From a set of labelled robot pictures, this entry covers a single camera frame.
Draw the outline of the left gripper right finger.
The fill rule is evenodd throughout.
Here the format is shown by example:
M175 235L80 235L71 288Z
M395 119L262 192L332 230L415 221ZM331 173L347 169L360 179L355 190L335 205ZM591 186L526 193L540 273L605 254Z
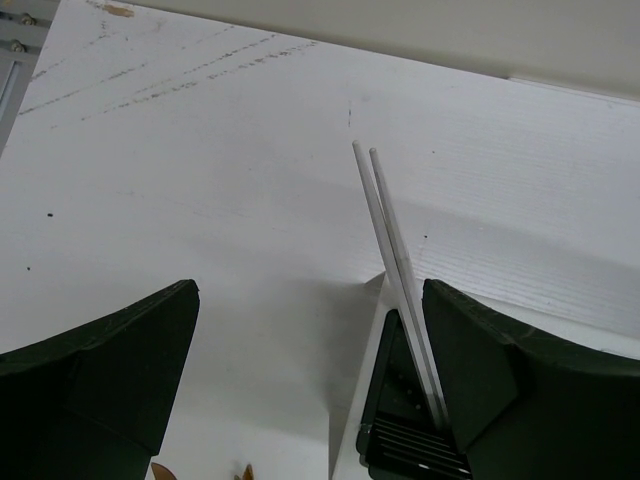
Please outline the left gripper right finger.
M441 280L422 309L475 479L636 479L639 363L501 314Z

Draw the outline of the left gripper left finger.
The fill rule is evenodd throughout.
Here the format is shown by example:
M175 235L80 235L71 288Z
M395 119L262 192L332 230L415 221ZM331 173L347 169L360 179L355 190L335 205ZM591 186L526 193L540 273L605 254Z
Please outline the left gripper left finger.
M158 455L199 313L178 281L1 356L4 479L142 479Z

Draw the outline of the white chopstick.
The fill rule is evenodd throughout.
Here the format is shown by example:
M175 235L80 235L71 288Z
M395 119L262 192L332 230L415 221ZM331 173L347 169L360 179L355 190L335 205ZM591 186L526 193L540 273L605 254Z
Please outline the white chopstick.
M374 148L364 151L357 141L352 143L352 148L376 240L397 300L397 308L431 419L436 429L443 430L449 425L444 394L426 328L417 280L379 154Z
M432 421L437 430L445 430L449 426L449 418L434 353L426 329L421 298L417 291L417 281L406 243L400 232L381 161L375 148L369 150L369 157L375 181L373 186L374 205L377 207L376 215L382 222L383 260L390 261L392 285L398 297L404 329L408 336L411 354Z

